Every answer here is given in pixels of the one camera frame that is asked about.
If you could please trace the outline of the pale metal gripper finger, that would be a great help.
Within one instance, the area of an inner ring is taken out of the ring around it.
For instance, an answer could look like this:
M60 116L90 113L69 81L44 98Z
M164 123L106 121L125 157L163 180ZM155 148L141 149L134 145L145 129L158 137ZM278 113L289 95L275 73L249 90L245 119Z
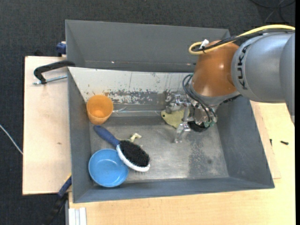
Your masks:
M182 140L187 136L187 134L191 131L191 128L188 123L182 122L179 124L179 126L176 129L175 134L175 143L181 143Z
M180 94L171 96L171 99L166 102L166 113L172 113L190 107L190 102L187 97L181 98Z

